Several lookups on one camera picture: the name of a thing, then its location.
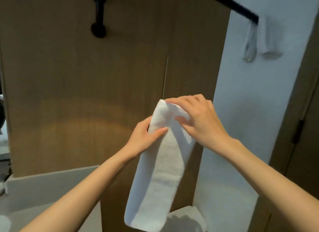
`person's right arm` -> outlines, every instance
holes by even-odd
[[[176,120],[186,132],[202,146],[228,160],[296,231],[319,231],[319,201],[253,155],[240,141],[231,138],[210,100],[199,94],[165,101],[182,107],[190,121],[182,117]]]

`person's left hand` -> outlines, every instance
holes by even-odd
[[[128,148],[130,152],[133,153],[133,157],[146,150],[151,144],[154,143],[154,141],[156,141],[159,137],[161,137],[168,131],[168,128],[165,127],[156,130],[152,134],[147,133],[147,128],[150,125],[151,119],[152,116],[139,122],[133,130],[129,141],[125,145],[125,148]]]

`black hinge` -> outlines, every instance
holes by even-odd
[[[293,144],[295,144],[295,145],[298,144],[304,125],[305,125],[305,121],[304,120],[299,120],[296,132],[295,132],[295,134],[293,136]]]

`person's right thumb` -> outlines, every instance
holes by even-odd
[[[188,121],[184,117],[176,116],[175,120],[177,120],[179,124],[184,128],[184,130],[186,130],[186,132],[191,135],[193,127],[189,125]]]

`door handle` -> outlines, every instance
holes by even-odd
[[[97,38],[106,36],[106,29],[103,24],[104,4],[106,0],[95,1],[95,22],[91,25],[92,34]]]

